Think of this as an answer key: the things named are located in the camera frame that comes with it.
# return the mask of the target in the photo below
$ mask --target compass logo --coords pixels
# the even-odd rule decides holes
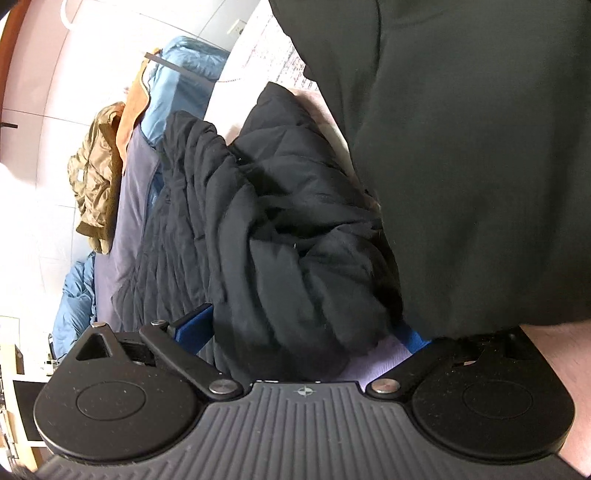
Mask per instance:
[[[312,395],[312,393],[314,393],[314,390],[312,390],[310,387],[308,387],[308,385],[306,385],[304,387],[297,389],[295,393],[301,395],[302,397],[309,397],[310,395]]]

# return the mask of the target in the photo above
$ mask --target olive green jacket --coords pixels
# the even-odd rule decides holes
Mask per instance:
[[[103,108],[68,162],[68,176],[80,210],[76,231],[89,237],[92,249],[102,254],[111,250],[115,232],[123,166],[115,138],[124,106],[118,102]]]

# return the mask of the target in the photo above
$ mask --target ribbed plastic surface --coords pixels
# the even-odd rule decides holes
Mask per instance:
[[[424,439],[395,403],[355,384],[257,383],[240,400],[209,406],[166,453],[140,463],[89,466],[55,457],[43,480],[575,480],[557,457],[481,465]]]

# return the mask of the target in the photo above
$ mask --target wall outlet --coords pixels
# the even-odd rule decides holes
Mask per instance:
[[[238,36],[242,33],[242,30],[244,30],[244,27],[246,27],[246,22],[244,20],[238,19],[230,27],[230,30],[228,30],[228,35]]]

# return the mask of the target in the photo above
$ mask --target metal bolt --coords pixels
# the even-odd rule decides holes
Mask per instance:
[[[392,378],[378,378],[371,382],[371,389],[376,393],[394,393],[400,390],[400,383]]]
[[[235,392],[237,389],[238,384],[234,380],[229,380],[227,378],[214,380],[209,385],[209,390],[217,395],[227,395],[229,393]]]

